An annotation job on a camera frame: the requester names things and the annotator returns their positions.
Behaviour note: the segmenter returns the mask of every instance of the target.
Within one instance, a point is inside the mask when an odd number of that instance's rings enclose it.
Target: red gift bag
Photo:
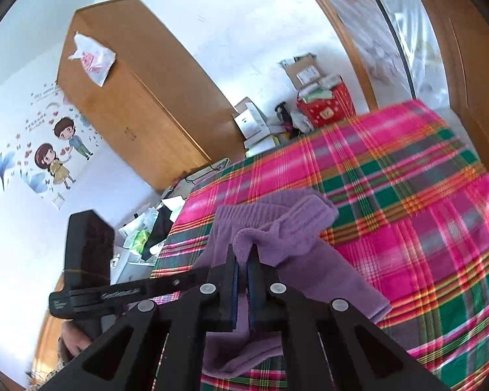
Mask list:
[[[333,97],[305,103],[297,98],[297,108],[302,111],[315,127],[329,125],[339,120],[355,116],[355,107],[344,82],[334,86]]]

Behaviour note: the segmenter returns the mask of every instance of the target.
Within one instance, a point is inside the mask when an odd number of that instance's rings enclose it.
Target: bed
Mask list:
[[[220,205],[304,187],[339,209],[321,238],[390,299],[378,326],[452,389],[476,389],[489,372],[489,174],[419,101],[336,123],[207,179],[153,277],[191,267]],[[203,376],[201,389],[285,387],[276,357],[232,380]]]

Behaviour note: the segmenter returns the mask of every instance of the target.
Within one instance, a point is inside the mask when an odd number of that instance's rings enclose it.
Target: plastic bag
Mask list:
[[[295,109],[290,112],[291,120],[293,122],[293,126],[299,129],[302,133],[307,134],[315,129],[315,127],[311,124],[308,116],[299,110]]]
[[[143,247],[145,247],[145,243],[149,240],[149,237],[150,233],[147,231],[137,232],[128,247],[129,250],[135,250],[138,254],[143,254]]]
[[[101,45],[95,39],[76,33],[74,35],[76,52],[69,60],[80,59],[82,66],[92,81],[103,86],[105,79],[116,60],[116,53]]]

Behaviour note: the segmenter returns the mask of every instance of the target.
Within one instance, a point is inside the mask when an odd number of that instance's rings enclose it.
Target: wooden wardrobe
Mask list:
[[[87,76],[74,35],[116,53],[103,87]],[[64,43],[58,85],[111,148],[149,185],[163,190],[184,172],[244,158],[233,107],[188,51],[140,0],[76,11]]]
[[[489,171],[489,25],[470,0],[422,0],[442,53],[451,108]]]

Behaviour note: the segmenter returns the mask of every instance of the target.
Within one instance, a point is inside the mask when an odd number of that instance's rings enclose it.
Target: purple towel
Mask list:
[[[255,243],[261,263],[275,266],[281,282],[314,300],[345,298],[371,321],[378,322],[390,311],[389,300],[318,237],[337,215],[333,203],[312,189],[277,191],[252,204],[221,206],[216,211],[208,244],[193,267],[223,264],[228,244],[232,243],[243,268]],[[250,331],[248,300],[240,294],[237,329],[207,334],[203,372],[233,378],[282,354],[279,334]]]

